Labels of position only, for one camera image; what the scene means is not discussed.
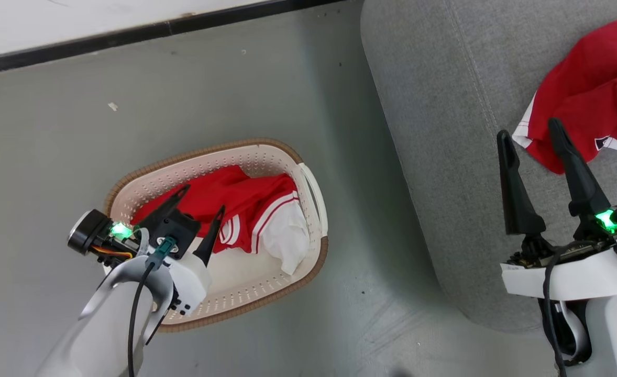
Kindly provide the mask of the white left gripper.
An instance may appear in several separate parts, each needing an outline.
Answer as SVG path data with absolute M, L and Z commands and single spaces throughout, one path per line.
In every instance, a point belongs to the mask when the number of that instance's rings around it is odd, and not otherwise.
M 218 239 L 226 207 L 221 206 L 202 241 L 196 238 L 200 224 L 179 210 L 191 186 L 184 184 L 161 203 L 139 226 L 124 224 L 93 209 L 72 227 L 68 246 L 82 255 L 93 254 L 107 271 L 133 258 L 151 256 L 172 239 L 172 250 L 162 260 L 173 281 L 173 299 L 168 307 L 181 316 L 191 316 L 206 299 L 211 285 L 206 267 Z

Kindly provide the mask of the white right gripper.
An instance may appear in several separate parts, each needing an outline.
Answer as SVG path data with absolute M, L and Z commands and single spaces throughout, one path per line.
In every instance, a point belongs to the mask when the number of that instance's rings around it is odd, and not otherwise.
M 550 247 L 536 258 L 515 253 L 500 265 L 510 294 L 554 301 L 580 301 L 617 295 L 617 206 L 612 207 L 586 161 L 558 118 L 548 120 L 555 155 L 562 162 L 570 193 L 568 210 L 583 217 L 577 240 Z M 519 174 L 515 143 L 506 130 L 496 136 L 503 220 L 508 235 L 546 231 Z

